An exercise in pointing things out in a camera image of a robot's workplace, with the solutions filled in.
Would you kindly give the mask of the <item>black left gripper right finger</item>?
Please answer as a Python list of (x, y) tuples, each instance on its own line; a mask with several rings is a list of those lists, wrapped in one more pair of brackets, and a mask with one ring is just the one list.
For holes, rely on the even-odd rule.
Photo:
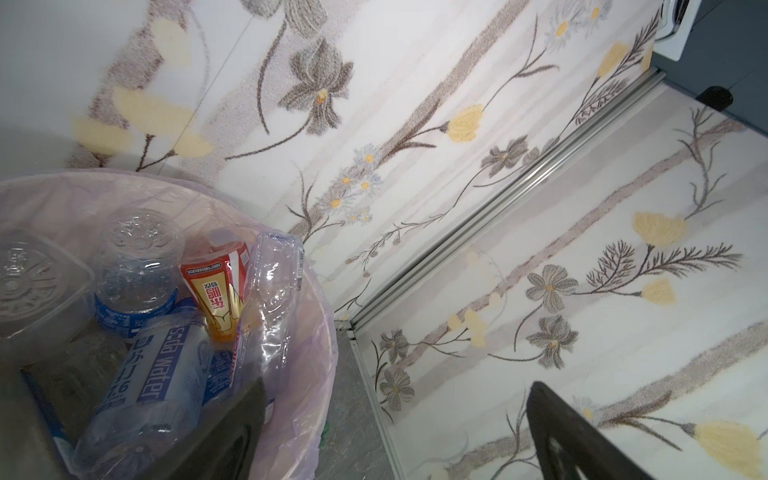
[(531, 385), (526, 410), (545, 479), (650, 477), (546, 384)]

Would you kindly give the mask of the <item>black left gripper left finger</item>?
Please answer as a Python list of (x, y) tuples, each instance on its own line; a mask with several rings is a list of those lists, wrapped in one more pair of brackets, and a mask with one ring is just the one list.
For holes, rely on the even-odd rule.
[(246, 479), (265, 423), (262, 379), (144, 470), (141, 479)]

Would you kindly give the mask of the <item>blue cap bottle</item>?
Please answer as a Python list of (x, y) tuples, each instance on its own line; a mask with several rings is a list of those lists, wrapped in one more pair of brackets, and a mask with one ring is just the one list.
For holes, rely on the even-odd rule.
[(81, 479), (134, 479), (198, 425), (214, 349), (205, 316), (180, 307), (134, 337), (75, 448)]

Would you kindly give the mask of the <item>red yellow label tea bottle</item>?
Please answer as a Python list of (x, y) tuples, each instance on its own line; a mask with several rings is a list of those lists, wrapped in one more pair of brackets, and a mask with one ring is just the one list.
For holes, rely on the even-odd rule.
[(243, 308), (249, 252), (243, 241), (213, 247), (210, 253), (187, 257), (180, 265), (184, 283), (206, 317), (214, 341), (235, 340)]

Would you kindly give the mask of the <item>clear crushed bottle white cap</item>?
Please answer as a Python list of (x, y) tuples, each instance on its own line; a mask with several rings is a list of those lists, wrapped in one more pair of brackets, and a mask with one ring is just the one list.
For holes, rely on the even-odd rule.
[(279, 232), (263, 232), (251, 250), (245, 304), (240, 318), (234, 385), (260, 380), (267, 398), (279, 391), (303, 279), (301, 240)]

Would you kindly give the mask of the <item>blue label bottle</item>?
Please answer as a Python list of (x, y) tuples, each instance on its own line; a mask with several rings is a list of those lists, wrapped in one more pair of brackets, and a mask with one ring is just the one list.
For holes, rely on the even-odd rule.
[(151, 319), (169, 314), (179, 295), (184, 247), (179, 225), (156, 210), (112, 213), (93, 259), (99, 325), (130, 342)]

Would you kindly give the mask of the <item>clear bottle green white label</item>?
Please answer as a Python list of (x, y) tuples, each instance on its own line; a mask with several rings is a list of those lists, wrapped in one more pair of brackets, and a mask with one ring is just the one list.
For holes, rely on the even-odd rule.
[(1, 364), (41, 361), (94, 317), (93, 271), (34, 232), (1, 233)]

